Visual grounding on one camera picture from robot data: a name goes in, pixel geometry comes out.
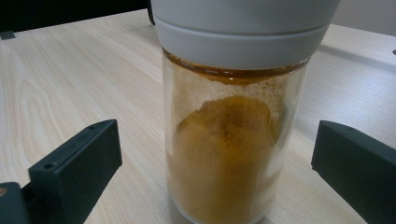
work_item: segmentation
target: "jar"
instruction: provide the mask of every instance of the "jar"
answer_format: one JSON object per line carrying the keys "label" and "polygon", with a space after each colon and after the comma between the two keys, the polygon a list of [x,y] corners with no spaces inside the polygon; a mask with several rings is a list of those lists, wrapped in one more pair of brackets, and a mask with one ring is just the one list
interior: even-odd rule
{"label": "jar", "polygon": [[272,204],[308,59],[339,0],[153,0],[167,186],[195,223]]}

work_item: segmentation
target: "jar lid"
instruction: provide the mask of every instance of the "jar lid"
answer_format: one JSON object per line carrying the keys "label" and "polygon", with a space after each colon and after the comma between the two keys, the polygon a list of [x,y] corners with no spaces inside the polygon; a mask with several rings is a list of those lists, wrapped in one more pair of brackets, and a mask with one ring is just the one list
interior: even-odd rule
{"label": "jar lid", "polygon": [[152,0],[162,46],[230,69],[298,63],[318,48],[339,0]]}

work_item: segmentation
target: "transparent glass container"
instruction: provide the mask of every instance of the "transparent glass container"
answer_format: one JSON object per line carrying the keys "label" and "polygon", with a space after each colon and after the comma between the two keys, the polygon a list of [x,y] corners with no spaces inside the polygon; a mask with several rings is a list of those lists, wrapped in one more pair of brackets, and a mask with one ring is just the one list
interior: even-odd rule
{"label": "transparent glass container", "polygon": [[255,223],[272,204],[305,66],[233,70],[163,51],[167,186],[195,223]]}

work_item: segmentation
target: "table surface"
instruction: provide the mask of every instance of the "table surface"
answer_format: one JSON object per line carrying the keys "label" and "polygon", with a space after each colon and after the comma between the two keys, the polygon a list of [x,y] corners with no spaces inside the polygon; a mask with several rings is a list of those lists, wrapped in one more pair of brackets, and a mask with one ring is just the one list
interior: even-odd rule
{"label": "table surface", "polygon": [[[261,223],[364,223],[310,161],[318,122],[396,147],[396,37],[332,25],[308,67],[276,201]],[[86,223],[190,223],[165,183],[162,48],[146,10],[0,40],[0,183],[117,119],[123,165]]]}

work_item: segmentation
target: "gray wall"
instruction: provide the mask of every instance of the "gray wall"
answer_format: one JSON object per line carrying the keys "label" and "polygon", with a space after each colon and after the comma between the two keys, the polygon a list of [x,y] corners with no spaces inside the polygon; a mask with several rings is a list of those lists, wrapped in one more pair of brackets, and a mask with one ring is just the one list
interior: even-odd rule
{"label": "gray wall", "polygon": [[396,36],[396,0],[341,0],[332,23]]}

